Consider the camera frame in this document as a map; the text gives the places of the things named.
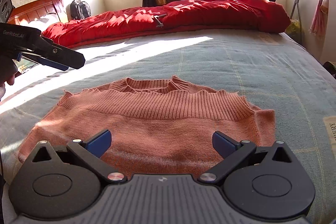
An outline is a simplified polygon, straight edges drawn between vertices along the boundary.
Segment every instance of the bed sheet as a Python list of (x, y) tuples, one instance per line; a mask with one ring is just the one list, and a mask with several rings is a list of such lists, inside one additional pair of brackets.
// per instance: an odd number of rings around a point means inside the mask
[(0, 147), (11, 182), (21, 164), (16, 151), (34, 124), (64, 94), (124, 77), (168, 79), (177, 75), (216, 90), (238, 91), (276, 113), (276, 139), (294, 151), (316, 187), (309, 220), (336, 217), (336, 161), (325, 117), (336, 119), (336, 80), (285, 34), (251, 30), (201, 30), (136, 37), (78, 49), (79, 70), (38, 65), (8, 87), (0, 103)]

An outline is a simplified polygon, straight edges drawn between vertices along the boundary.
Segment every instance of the sunlight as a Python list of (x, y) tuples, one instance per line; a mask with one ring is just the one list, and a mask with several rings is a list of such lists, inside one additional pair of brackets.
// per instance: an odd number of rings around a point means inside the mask
[(6, 153), (10, 153), (14, 151), (16, 148), (18, 148), (21, 145), (22, 142), (23, 140), (20, 140), (10, 145), (5, 145), (4, 147), (1, 148), (1, 154), (4, 155)]
[[(125, 44), (125, 42), (123, 42), (120, 44), (109, 46), (81, 48), (78, 49), (77, 52), (82, 53), (85, 56), (85, 60), (88, 61), (95, 57), (103, 56), (107, 53), (119, 50), (124, 47), (129, 47), (131, 45), (134, 44)], [(32, 83), (42, 80), (48, 76), (54, 75), (57, 72), (67, 73), (48, 66), (43, 65), (35, 66), (34, 68), (29, 70), (29, 73), (27, 72), (24, 73), (23, 75), (20, 75), (20, 77), (17, 77), (15, 79), (15, 84), (13, 86), (6, 85), (6, 93), (2, 98), (2, 101), (4, 101), (7, 97), (13, 95), (15, 92), (18, 92), (19, 90), (27, 87), (28, 85), (31, 85)]]
[(37, 84), (22, 91), (18, 95), (14, 96), (6, 102), (3, 102), (3, 104), (0, 105), (0, 114), (14, 107), (18, 107), (19, 105), (22, 105), (23, 103), (32, 100), (41, 94), (60, 88), (62, 86), (69, 85), (75, 81), (83, 80), (107, 71), (111, 71), (144, 58), (152, 57), (178, 48), (191, 46), (211, 39), (212, 38), (210, 37), (191, 37), (169, 41), (157, 40), (149, 43), (143, 41), (143, 45), (136, 46), (115, 56), (105, 57), (103, 59), (97, 60), (85, 65), (78, 70), (65, 72), (58, 77), (51, 78), (41, 84)]

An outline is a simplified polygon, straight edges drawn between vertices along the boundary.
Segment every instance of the human hand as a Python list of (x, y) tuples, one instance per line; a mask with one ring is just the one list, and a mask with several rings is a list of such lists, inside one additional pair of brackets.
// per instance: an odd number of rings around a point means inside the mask
[(5, 95), (5, 82), (14, 85), (17, 67), (13, 60), (6, 56), (0, 56), (0, 100)]

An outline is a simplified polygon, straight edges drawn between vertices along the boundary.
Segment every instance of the wooden headboard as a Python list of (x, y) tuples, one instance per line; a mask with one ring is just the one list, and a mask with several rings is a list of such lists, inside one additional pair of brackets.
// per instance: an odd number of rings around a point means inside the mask
[(68, 22), (67, 14), (63, 11), (59, 0), (36, 0), (20, 7), (11, 13), (8, 23), (21, 25), (39, 19), (47, 13), (56, 13), (60, 22)]

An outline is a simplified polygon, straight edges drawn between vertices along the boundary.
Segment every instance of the red comforter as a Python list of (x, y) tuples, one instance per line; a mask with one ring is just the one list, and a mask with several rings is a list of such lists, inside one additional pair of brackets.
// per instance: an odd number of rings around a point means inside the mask
[[(155, 15), (167, 14), (157, 28)], [(144, 35), (201, 29), (253, 29), (284, 32), (290, 19), (282, 5), (268, 0), (181, 0), (160, 7), (135, 7), (56, 23), (42, 35), (66, 47)]]

